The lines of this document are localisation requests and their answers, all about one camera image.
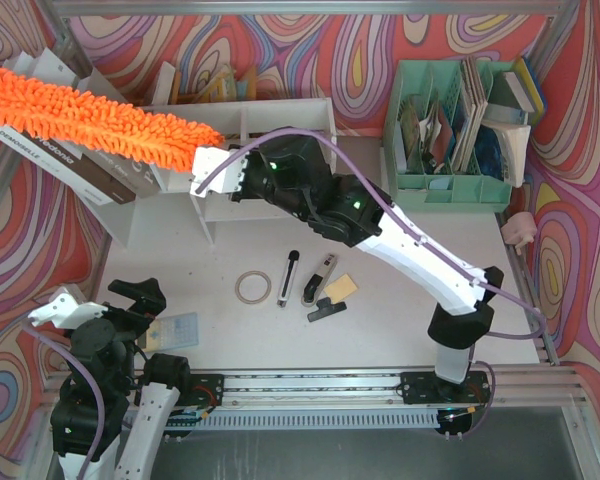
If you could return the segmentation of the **white black utility knife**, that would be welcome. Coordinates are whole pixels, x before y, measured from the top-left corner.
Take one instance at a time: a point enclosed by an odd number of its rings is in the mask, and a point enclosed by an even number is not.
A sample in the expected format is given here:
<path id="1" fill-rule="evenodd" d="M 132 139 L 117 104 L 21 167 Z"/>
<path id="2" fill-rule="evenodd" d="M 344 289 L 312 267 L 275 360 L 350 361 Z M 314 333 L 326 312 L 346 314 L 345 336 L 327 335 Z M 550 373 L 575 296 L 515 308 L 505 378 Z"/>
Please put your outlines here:
<path id="1" fill-rule="evenodd" d="M 300 253 L 298 250 L 291 250 L 289 252 L 281 285 L 277 295 L 276 304 L 279 308 L 284 308 L 289 300 L 299 258 Z"/>

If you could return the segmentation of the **orange microfiber duster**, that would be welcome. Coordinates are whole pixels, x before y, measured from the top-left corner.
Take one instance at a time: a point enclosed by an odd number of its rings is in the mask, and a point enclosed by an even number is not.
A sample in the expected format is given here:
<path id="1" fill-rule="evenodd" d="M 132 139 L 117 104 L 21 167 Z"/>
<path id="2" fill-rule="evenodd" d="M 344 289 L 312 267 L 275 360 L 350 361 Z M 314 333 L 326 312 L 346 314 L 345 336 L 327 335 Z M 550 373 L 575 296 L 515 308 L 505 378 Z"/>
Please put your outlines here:
<path id="1" fill-rule="evenodd" d="M 0 126 L 178 173 L 192 169 L 198 148 L 219 147 L 224 142 L 223 135 L 207 124 L 146 112 L 4 67 L 0 67 Z"/>

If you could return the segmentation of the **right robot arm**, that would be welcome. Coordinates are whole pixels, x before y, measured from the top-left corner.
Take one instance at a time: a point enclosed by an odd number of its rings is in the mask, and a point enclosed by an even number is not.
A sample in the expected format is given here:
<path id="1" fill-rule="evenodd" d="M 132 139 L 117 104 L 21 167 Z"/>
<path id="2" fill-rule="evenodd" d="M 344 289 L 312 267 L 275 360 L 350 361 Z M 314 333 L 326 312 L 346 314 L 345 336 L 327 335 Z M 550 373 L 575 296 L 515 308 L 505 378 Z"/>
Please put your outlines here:
<path id="1" fill-rule="evenodd" d="M 327 164 L 328 141 L 298 129 L 271 132 L 253 148 L 234 146 L 233 199 L 262 199 L 327 240 L 374 256 L 400 271 L 436 301 L 428 335 L 437 345 L 436 376 L 459 385 L 479 339 L 491 329 L 491 299 L 504 273 L 464 262 L 413 224 L 357 168 L 337 174 Z"/>

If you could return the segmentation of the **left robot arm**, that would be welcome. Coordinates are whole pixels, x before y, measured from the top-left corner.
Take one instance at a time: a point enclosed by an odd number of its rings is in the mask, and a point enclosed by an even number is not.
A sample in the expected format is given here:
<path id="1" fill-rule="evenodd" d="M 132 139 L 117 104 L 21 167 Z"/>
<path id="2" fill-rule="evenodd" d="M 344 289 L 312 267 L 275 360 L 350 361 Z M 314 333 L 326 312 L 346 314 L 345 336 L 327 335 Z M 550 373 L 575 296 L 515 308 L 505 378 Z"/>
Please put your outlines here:
<path id="1" fill-rule="evenodd" d="M 166 298 L 155 278 L 114 280 L 127 309 L 78 299 L 60 288 L 51 322 L 70 333 L 70 374 L 51 415 L 53 448 L 67 479 L 147 479 L 167 420 L 189 386 L 186 358 L 154 354 L 136 377 L 136 343 Z"/>

